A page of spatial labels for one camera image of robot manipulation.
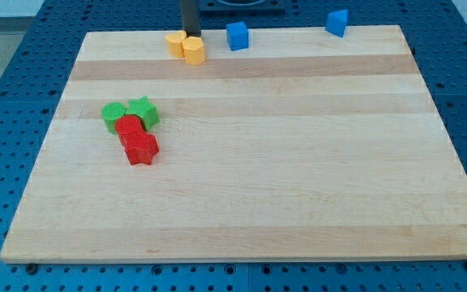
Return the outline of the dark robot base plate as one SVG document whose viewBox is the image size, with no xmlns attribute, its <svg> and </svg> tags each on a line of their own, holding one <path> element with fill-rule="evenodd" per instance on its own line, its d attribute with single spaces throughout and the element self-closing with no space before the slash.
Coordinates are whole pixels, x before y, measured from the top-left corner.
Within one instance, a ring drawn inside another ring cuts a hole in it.
<svg viewBox="0 0 467 292">
<path fill-rule="evenodd" d="M 285 0 L 199 0 L 202 12 L 285 11 Z"/>
</svg>

